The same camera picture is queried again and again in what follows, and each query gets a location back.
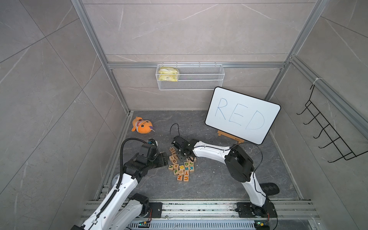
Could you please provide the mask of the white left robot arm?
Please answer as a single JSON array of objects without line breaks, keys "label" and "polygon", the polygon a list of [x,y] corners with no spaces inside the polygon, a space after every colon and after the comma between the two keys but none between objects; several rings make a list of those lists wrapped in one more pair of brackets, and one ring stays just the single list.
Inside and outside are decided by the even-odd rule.
[{"label": "white left robot arm", "polygon": [[[139,141],[143,145],[126,163],[123,161],[124,145],[128,141]],[[167,154],[158,150],[158,142],[154,139],[144,141],[138,138],[127,138],[120,148],[120,174],[107,197],[81,226],[74,225],[73,230],[124,230],[135,218],[152,217],[149,198],[131,192],[148,171],[168,165]]]}]

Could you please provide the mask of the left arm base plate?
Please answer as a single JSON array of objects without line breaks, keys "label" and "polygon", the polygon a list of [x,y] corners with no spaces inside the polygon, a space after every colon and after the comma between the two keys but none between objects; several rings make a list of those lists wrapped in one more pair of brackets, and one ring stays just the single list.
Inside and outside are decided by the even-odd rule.
[{"label": "left arm base plate", "polygon": [[142,210],[138,215],[138,218],[161,218],[163,211],[162,202],[149,202],[142,206]]}]

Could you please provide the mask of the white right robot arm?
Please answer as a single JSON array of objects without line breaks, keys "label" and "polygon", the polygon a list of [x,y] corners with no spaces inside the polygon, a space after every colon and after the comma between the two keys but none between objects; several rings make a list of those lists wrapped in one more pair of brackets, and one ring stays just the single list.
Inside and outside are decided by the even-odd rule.
[{"label": "white right robot arm", "polygon": [[258,167],[254,167],[254,161],[240,144],[222,147],[196,139],[187,141],[177,135],[172,145],[177,149],[180,160],[193,163],[197,158],[208,158],[226,165],[231,177],[243,185],[250,198],[249,203],[237,206],[241,217],[246,215],[247,210],[250,211],[250,216],[258,218],[277,217],[275,206],[269,197],[277,195],[280,192],[279,187],[274,183],[258,182],[256,177]]}]

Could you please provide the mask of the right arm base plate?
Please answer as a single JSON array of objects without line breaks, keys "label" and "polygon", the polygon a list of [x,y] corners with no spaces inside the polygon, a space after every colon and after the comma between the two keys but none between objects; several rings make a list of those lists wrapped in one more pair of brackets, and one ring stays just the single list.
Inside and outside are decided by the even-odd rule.
[{"label": "right arm base plate", "polygon": [[277,218],[275,206],[268,200],[262,207],[256,206],[251,202],[238,202],[236,203],[235,211],[239,214],[240,218]]}]

